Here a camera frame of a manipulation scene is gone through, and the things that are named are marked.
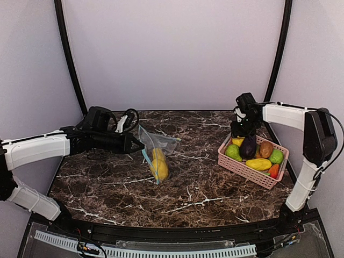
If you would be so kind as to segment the yellow toy lemon back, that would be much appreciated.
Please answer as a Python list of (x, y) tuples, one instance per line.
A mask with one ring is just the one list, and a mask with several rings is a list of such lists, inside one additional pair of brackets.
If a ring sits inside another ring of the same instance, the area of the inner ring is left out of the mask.
[(169, 176), (169, 170), (165, 160), (154, 159), (150, 170), (154, 178), (159, 181), (164, 181)]

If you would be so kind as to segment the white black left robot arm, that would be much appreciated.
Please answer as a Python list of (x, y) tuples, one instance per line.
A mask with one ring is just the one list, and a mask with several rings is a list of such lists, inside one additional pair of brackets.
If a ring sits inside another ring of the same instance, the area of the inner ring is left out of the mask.
[(75, 126), (66, 126), (47, 134), (16, 140), (1, 141), (1, 200), (12, 202), (49, 221), (70, 217), (68, 209), (59, 201), (39, 193), (13, 175), (24, 165), (50, 159), (81, 154), (93, 149), (114, 154), (131, 154), (144, 149), (132, 133), (138, 126), (139, 113), (126, 110), (117, 120), (104, 107), (92, 106)]

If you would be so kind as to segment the large clear zip bag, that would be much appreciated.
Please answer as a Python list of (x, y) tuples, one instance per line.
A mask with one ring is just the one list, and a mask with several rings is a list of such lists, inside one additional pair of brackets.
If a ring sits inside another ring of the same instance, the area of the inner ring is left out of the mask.
[(140, 142), (144, 144), (142, 155), (149, 165), (156, 184), (160, 184), (169, 177), (166, 154), (172, 153), (181, 139), (150, 133), (141, 125), (138, 128), (138, 136)]

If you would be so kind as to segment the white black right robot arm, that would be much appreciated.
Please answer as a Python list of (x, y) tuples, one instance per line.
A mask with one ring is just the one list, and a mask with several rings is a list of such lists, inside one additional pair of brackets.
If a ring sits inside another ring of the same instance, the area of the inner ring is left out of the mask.
[(300, 211), (316, 191), (326, 169), (337, 159), (336, 118), (326, 108), (303, 107), (283, 102), (257, 102), (249, 92), (235, 100), (236, 120), (231, 123), (232, 136), (255, 135), (263, 124), (276, 124), (298, 130), (302, 166), (291, 194), (285, 201), (290, 212)]

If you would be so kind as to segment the yellow toy lemon front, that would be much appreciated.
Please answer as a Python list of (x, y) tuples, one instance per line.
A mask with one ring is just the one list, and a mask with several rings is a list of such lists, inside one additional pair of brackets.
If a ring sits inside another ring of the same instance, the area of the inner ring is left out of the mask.
[(161, 160), (161, 161), (166, 160), (166, 156), (161, 148), (154, 148), (152, 150), (152, 156), (153, 156), (153, 160)]

